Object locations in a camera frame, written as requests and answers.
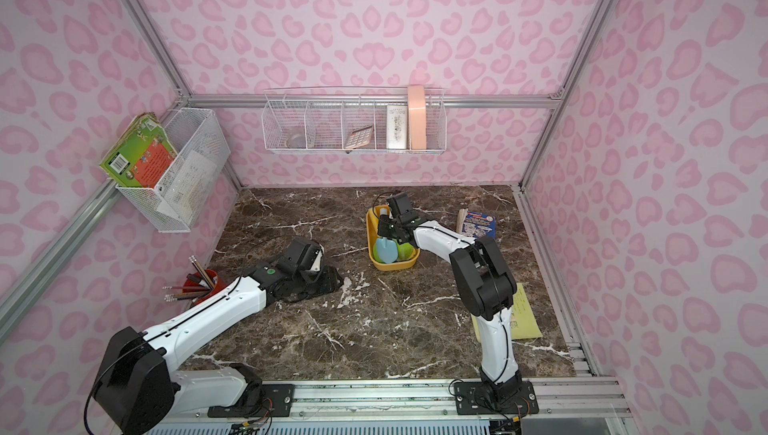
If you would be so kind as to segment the light blue shovel white handle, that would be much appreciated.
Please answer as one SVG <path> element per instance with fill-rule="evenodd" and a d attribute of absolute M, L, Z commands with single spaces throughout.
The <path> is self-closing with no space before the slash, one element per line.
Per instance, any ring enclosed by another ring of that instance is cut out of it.
<path fill-rule="evenodd" d="M 379 237 L 373 247 L 374 259 L 380 264 L 393 264 L 397 262 L 397 242 L 388 238 Z"/>

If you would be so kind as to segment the large green shovel yellow handle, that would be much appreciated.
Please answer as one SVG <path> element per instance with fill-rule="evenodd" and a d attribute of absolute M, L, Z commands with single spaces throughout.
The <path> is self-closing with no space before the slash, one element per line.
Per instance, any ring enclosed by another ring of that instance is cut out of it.
<path fill-rule="evenodd" d="M 397 261 L 405 262 L 412 259 L 415 251 L 416 249 L 409 243 L 398 244 L 397 245 L 397 252 L 398 252 Z"/>

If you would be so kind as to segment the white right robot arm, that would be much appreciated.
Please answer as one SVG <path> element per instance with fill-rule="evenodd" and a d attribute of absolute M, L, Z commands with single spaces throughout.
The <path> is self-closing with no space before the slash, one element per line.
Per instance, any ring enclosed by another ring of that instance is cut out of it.
<path fill-rule="evenodd" d="M 460 299 L 478 326 L 486 391 L 498 400 L 516 394 L 523 385 L 510 328 L 517 284 L 495 239 L 473 238 L 442 226 L 415 210 L 405 193 L 389 197 L 386 204 L 388 214 L 380 219 L 380 235 L 430 252 L 451 265 Z"/>

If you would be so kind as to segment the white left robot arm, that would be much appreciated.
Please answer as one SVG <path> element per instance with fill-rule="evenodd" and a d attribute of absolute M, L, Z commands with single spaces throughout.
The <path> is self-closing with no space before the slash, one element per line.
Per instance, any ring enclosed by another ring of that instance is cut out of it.
<path fill-rule="evenodd" d="M 268 306 L 328 295 L 342 284 L 338 270 L 326 263 L 323 247 L 297 237 L 189 310 L 143 331 L 126 327 L 113 335 L 87 400 L 96 402 L 124 434 L 146 434 L 167 417 L 183 414 L 238 418 L 235 433 L 254 433 L 289 415 L 293 385 L 269 385 L 243 363 L 203 371 L 184 371 L 182 365 Z"/>

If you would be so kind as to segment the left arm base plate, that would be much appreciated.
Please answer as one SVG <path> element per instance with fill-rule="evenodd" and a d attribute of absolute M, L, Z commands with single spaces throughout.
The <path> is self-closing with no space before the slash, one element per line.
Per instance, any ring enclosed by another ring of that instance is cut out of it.
<path fill-rule="evenodd" d="M 209 418 L 260 419 L 288 417 L 296 386 L 289 383 L 249 383 L 240 398 L 228 405 L 215 405 L 208 409 Z"/>

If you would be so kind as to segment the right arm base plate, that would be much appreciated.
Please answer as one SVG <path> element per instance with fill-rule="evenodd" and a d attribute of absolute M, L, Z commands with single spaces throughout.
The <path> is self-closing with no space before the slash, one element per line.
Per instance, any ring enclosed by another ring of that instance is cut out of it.
<path fill-rule="evenodd" d="M 449 385 L 459 415 L 503 415 L 520 419 L 540 412 L 538 397 L 528 380 L 496 386 L 485 381 L 455 380 Z"/>

